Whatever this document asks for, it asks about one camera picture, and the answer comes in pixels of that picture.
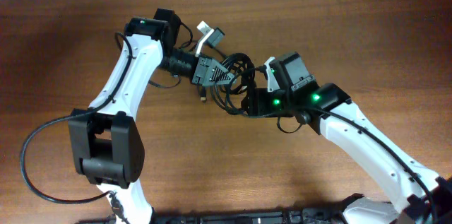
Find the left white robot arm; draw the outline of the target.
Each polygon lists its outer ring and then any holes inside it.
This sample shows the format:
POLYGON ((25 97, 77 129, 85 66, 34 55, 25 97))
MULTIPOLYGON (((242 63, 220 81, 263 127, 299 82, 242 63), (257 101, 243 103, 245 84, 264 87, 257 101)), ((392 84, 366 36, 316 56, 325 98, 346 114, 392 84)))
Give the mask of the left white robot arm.
POLYGON ((113 214, 103 223, 150 223, 139 176, 145 148, 136 115, 156 69, 185 76, 194 85, 228 84, 233 75, 213 58, 175 48, 182 21, 159 8, 153 18, 135 17, 120 33, 120 58, 87 110, 74 109, 68 122, 76 172, 106 194, 113 214))

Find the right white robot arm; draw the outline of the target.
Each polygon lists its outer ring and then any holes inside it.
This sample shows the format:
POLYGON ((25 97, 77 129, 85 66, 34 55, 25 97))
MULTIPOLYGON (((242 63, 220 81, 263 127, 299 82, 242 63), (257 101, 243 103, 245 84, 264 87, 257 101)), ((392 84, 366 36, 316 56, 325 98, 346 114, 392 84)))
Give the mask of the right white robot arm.
POLYGON ((342 211, 344 223, 450 223, 451 180, 417 162, 364 115, 334 83, 320 86, 296 52, 270 57, 239 73, 253 118, 294 117, 345 151, 383 190, 388 202, 364 196, 342 211))

